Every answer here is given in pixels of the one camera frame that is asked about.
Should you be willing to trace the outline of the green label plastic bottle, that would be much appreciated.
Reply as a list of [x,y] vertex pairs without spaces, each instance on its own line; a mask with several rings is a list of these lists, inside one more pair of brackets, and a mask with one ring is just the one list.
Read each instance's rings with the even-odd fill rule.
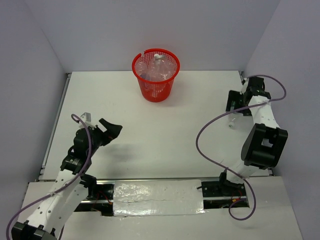
[[228,127],[233,130],[241,129],[246,124],[246,116],[242,113],[231,113],[228,115]]

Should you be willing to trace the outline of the blue label plastic bottle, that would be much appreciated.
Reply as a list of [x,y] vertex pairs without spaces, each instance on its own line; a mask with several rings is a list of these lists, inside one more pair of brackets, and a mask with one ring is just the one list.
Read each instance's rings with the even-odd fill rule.
[[142,78],[142,79],[145,79],[145,80],[149,80],[150,79],[150,76],[149,76],[149,73],[148,73],[148,66],[145,62],[143,61],[139,61],[136,65],[135,65],[135,71],[136,73]]

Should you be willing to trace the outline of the clear wide-mouth plastic jar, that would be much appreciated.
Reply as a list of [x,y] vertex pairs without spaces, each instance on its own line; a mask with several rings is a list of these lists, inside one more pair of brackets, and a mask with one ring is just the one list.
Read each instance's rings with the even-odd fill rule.
[[155,54],[152,66],[152,79],[162,82],[170,79],[175,73],[175,64],[163,54]]

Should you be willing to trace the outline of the clear bottle white cap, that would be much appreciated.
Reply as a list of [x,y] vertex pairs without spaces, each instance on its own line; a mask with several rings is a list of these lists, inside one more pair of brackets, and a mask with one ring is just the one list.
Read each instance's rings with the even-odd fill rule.
[[159,54],[155,53],[153,55],[152,60],[149,62],[148,69],[147,69],[147,78],[151,82],[158,82],[159,81]]

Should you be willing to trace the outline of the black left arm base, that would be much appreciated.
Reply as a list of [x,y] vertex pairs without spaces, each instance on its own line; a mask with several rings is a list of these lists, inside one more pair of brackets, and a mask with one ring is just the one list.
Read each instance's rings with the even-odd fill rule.
[[97,184],[91,195],[83,200],[74,212],[97,212],[104,217],[112,217],[114,184]]

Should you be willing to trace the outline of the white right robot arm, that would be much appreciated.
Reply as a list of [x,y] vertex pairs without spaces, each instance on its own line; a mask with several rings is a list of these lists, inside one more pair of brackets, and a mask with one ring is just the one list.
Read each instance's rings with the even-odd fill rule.
[[219,176],[217,190],[221,195],[228,196],[240,189],[244,180],[255,172],[274,168],[282,155],[288,132],[276,122],[265,78],[265,75],[245,78],[241,91],[228,93],[226,112],[252,117],[253,127],[242,146],[240,160]]

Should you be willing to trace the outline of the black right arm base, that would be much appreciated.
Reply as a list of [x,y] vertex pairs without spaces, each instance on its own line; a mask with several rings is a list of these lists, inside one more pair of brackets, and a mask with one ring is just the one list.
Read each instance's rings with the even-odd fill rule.
[[243,184],[225,184],[219,180],[202,181],[196,189],[202,191],[205,199],[240,199],[246,196]]

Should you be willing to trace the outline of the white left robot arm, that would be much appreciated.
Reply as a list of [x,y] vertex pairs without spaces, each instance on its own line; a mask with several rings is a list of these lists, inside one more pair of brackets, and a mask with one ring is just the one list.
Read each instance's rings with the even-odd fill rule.
[[101,130],[85,116],[72,114],[71,118],[80,128],[51,189],[10,219],[6,229],[8,240],[61,239],[67,220],[81,201],[98,194],[97,179],[86,172],[95,152],[116,139],[123,127],[101,118],[99,123],[105,127]]

